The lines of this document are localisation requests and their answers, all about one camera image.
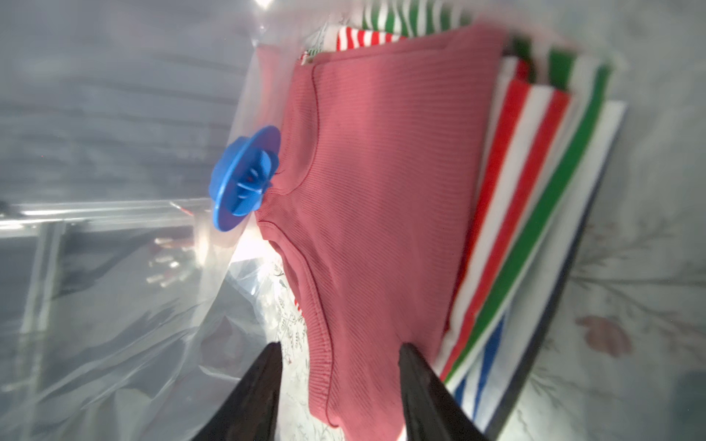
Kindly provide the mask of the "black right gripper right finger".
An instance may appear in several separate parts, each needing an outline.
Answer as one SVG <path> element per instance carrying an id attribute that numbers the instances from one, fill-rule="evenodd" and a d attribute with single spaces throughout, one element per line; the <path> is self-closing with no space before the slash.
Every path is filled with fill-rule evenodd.
<path id="1" fill-rule="evenodd" d="M 398 365 L 407 440 L 487 441 L 414 345 L 402 344 Z"/>

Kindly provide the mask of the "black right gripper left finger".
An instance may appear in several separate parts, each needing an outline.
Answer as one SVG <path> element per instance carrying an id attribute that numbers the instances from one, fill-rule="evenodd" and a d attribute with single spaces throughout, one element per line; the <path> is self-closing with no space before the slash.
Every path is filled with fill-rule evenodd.
<path id="1" fill-rule="evenodd" d="M 281 344 L 269 343 L 193 440 L 275 440 L 281 376 Z"/>

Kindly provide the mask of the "clear vacuum bag blue zip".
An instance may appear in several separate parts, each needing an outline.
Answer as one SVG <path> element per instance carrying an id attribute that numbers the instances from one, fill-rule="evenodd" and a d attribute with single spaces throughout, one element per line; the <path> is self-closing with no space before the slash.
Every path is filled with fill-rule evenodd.
<path id="1" fill-rule="evenodd" d="M 610 64 L 619 128 L 464 408 L 493 440 L 704 439 L 702 1 L 3 2 L 1 437 L 187 440 L 278 340 L 279 438 L 342 439 L 308 411 L 279 259 L 256 228 L 214 237 L 211 169 L 257 128 L 257 45 L 463 11 Z"/>

